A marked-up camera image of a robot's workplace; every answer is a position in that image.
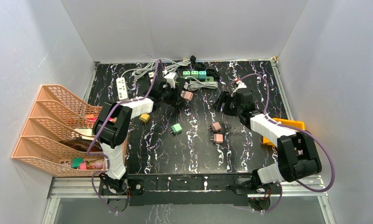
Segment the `green power strip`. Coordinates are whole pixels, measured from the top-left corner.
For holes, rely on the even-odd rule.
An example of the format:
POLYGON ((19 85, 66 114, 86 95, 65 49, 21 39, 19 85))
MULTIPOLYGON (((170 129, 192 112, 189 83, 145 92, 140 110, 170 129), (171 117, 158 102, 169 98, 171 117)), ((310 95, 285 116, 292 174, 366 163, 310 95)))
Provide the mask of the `green power strip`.
POLYGON ((194 81, 194 82, 201 82, 201 83, 214 83, 217 84, 218 82, 214 79, 214 77, 210 76, 199 76, 193 74, 182 75, 182 78, 194 81))

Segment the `pink plug adapter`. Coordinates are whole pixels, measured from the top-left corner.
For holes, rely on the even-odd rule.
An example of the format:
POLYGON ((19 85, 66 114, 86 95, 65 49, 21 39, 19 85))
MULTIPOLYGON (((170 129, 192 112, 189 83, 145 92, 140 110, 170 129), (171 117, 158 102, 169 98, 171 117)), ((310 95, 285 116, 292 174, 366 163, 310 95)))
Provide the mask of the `pink plug adapter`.
POLYGON ((221 125, 219 122, 214 122, 212 123, 209 128, 208 128, 210 131, 214 132, 214 133, 217 133, 217 132, 220 132, 221 131, 221 125))
POLYGON ((191 101, 192 98, 193 98, 193 93, 192 93, 192 92, 189 92, 189 91, 182 91, 182 92, 181 92, 181 97, 182 97, 184 100, 191 101))
POLYGON ((224 142, 224 137, 223 137, 223 134, 214 133, 213 136, 210 138, 210 140, 214 144, 222 144, 224 142))

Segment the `white power strip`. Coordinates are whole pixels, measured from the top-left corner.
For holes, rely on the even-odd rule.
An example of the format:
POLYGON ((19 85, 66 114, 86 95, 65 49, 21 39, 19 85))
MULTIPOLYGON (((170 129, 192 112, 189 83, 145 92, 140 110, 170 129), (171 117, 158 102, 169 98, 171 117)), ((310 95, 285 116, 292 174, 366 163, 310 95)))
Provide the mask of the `white power strip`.
POLYGON ((116 84, 117 84, 117 92, 118 92, 118 100, 128 100, 128 87, 127 83, 125 81, 124 77, 119 77, 116 79, 116 84))

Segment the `short black power strip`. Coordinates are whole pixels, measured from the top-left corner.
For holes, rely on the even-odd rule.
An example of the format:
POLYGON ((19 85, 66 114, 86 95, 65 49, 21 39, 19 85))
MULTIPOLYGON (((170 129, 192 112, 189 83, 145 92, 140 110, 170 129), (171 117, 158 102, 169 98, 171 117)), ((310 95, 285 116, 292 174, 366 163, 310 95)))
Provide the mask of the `short black power strip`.
POLYGON ((149 81, 152 84, 156 80, 157 72, 155 71, 149 72, 148 76, 149 76, 149 81))

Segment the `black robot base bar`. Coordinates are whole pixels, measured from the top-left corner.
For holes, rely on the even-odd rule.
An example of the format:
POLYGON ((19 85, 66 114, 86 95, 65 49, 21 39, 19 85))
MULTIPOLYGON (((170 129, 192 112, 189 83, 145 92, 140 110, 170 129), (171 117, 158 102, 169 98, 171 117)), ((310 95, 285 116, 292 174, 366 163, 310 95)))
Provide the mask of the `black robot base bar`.
POLYGON ((269 209, 271 196, 280 193, 276 183, 255 186, 251 174, 126 174, 112 180, 100 174, 99 195, 115 205, 121 200, 128 206, 159 204, 228 204, 255 210, 269 209))

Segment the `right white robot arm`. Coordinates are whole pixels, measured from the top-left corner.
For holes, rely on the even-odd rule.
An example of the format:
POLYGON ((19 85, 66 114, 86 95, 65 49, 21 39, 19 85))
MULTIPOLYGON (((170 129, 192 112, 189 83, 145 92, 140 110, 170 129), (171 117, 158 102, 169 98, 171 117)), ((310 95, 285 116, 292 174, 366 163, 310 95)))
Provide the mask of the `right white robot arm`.
POLYGON ((294 131, 269 118, 253 103, 253 92, 239 89, 223 91, 213 108, 225 115, 237 116, 249 130, 267 138, 276 148, 277 162, 255 169, 249 180, 237 181, 227 188, 264 193, 272 184, 293 182, 321 172, 322 164, 314 140, 303 131, 294 131))

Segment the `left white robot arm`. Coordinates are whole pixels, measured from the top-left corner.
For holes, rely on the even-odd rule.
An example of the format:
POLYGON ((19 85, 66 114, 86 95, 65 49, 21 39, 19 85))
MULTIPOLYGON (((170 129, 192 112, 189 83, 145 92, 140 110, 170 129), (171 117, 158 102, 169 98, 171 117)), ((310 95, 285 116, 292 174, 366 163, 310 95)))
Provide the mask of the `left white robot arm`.
POLYGON ((193 96, 188 87, 189 80, 184 78, 155 77, 143 96, 119 103, 107 101, 104 104, 92 132, 104 156, 105 173, 100 177, 113 193, 123 194, 128 189, 124 144, 131 120, 157 110, 160 103, 181 108, 193 96))

